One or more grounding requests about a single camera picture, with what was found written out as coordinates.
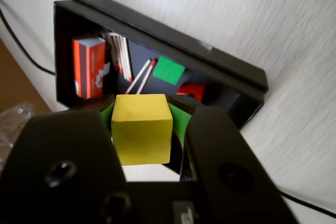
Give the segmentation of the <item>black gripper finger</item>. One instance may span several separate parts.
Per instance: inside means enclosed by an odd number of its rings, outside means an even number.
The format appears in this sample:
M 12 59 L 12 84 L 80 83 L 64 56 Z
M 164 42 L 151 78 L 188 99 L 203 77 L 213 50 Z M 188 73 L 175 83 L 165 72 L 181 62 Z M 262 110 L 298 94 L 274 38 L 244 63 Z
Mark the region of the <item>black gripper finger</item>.
M 184 150 L 197 184 L 197 223 L 297 222 L 223 108 L 183 95 L 167 100 L 191 116 Z
M 125 223 L 131 208 L 96 109 L 31 118 L 1 174 L 1 223 Z

